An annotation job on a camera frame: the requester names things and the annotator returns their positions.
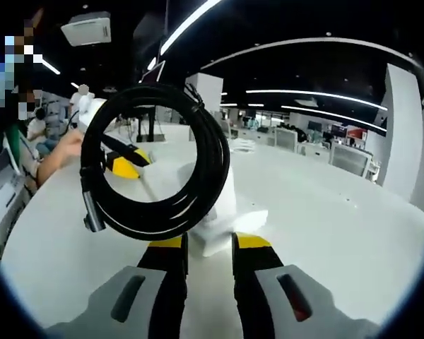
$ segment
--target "coiled cable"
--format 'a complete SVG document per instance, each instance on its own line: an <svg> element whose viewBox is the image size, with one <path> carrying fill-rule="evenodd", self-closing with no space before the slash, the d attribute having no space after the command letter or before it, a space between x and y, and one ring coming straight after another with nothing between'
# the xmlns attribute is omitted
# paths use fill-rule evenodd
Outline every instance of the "coiled cable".
<svg viewBox="0 0 424 339"><path fill-rule="evenodd" d="M94 232L104 222L128 237L142 240L169 239L195 226L213 207L225 184L230 165L226 137L209 114L193 86L189 94L159 83L138 85L113 96L98 110L83 140L81 184L88 210L87 226ZM189 181L174 196L142 203L118 194L104 177L103 151L110 144L103 133L124 109L141 105L173 108L192 128L196 141L196 164ZM131 162L124 144L111 145Z"/></svg>

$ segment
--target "white tabletop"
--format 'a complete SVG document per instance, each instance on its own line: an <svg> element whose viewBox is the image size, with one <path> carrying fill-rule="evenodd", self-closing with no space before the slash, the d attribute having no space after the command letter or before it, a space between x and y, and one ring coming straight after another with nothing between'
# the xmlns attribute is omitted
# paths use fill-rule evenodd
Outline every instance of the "white tabletop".
<svg viewBox="0 0 424 339"><path fill-rule="evenodd" d="M157 159L195 158L194 143L140 147ZM423 264L422 211L367 180L280 148L257 145L255 153L232 154L232 168L236 192L268 208L267 225L257 233L285 265L329 288L352 318L381 323L391 315ZM43 327L76 318L94 290L135 266L146 250L145 242L110 228L87 231L78 169L74 163L58 171L38 191L2 260L8 281ZM148 199L139 181L107 177L123 194ZM230 260L229 251L190 259L181 338L237 337Z"/></svg>

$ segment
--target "ceiling light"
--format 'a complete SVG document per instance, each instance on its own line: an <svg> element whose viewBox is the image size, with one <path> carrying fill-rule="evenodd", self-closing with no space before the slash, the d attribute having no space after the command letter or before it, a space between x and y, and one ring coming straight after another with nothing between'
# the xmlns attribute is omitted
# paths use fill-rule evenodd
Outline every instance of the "ceiling light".
<svg viewBox="0 0 424 339"><path fill-rule="evenodd" d="M59 76L60 71L58 71L56 68L54 68L51 64L49 64L47 61L45 61L43 58L40 59L41 64L43 64L44 66L46 66L50 71L54 72L55 74L57 74Z"/></svg>
<svg viewBox="0 0 424 339"><path fill-rule="evenodd" d="M381 109L383 111L387 111L388 109L386 107L373 104L368 101L355 99L354 97L345 97L343 95L337 95L337 94L330 94L330 93L322 93L322 92L310 92L308 90L248 90L248 94L254 94L254 93L290 93L290 94L308 94L308 95L321 95L323 97L335 97L337 99L344 99L344 100L350 100L354 102L359 102L360 104L376 107L378 109Z"/></svg>
<svg viewBox="0 0 424 339"><path fill-rule="evenodd" d="M329 113L329 112L324 112L324 111L319 111L318 109L310 109L310 108L303 108L303 107L294 107L294 106L281 106L281 108L286 108L286 109L297 109L299 111L306 111L306 112L314 112L314 113L320 113L320 114L325 114L325 115L329 115L330 117L336 117L336 118L341 118L341 119L345 119L345 120L349 120L349 121L354 121L354 122L358 122L360 124L372 127L374 129L378 129L380 131L386 132L386 129L383 129L382 127L378 127L375 126L374 124L370 124L366 121L361 121L358 119L354 119L354 118L350 118L350 117L345 117L343 115L339 115L339 114L334 114L334 113Z"/></svg>
<svg viewBox="0 0 424 339"><path fill-rule="evenodd" d="M148 71L150 71L151 69L154 68L156 61L157 61L156 58L154 58L154 59L151 60L151 62L148 65Z"/></svg>
<svg viewBox="0 0 424 339"><path fill-rule="evenodd" d="M207 0L204 4L195 10L181 25L171 34L167 41L162 45L160 49L160 55L164 55L164 53L171 47L172 44L175 43L178 37L190 27L196 20L198 20L205 12L218 4L221 0Z"/></svg>

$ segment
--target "black ceiling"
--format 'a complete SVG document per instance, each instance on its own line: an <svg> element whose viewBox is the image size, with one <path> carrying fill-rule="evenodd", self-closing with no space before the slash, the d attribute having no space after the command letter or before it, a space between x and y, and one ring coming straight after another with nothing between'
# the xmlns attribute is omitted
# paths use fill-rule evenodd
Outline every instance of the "black ceiling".
<svg viewBox="0 0 424 339"><path fill-rule="evenodd" d="M205 0L169 0L166 35ZM281 40L304 37L345 37L374 42L424 61L424 7L403 7L390 1L222 0L193 24L163 55L164 81L182 85L185 77L229 54ZM2 27L16 34L21 21L39 4L19 4ZM165 0L150 1L47 1L35 37L35 51L61 71L56 76L42 65L35 67L37 85L70 96L70 82L87 83L97 96L105 86L122 89L135 83L136 64L147 65L157 54L160 40L146 45L138 58L132 35L148 13L165 20ZM71 47L60 26L72 16L90 11L111 14L112 42ZM220 62L204 70L224 78L225 102L299 106L301 95L247 95L251 89L289 89L334 93L380 104L384 95L387 62L419 74L409 62L369 47L337 42L315 42L272 47ZM320 110L373 122L377 109L345 100L315 97Z"/></svg>

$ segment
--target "cable bundle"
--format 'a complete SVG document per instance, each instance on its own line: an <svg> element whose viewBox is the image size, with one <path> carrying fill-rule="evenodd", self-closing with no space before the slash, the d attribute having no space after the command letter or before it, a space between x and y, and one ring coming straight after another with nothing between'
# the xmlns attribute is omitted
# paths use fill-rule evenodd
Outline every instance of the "cable bundle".
<svg viewBox="0 0 424 339"><path fill-rule="evenodd" d="M226 137L204 109L197 91L193 86L187 90L195 100L167 85L138 85L118 93L98 110L86 131L81 154L81 184L90 230L103 230L106 222L135 239L169 239L190 230L213 207L228 176L230 151ZM151 203L130 200L110 187L104 177L100 147L103 142L136 163L134 153L123 143L111 141L104 130L120 112L141 105L175 109L192 128L196 141L196 164L190 180L174 196Z"/></svg>

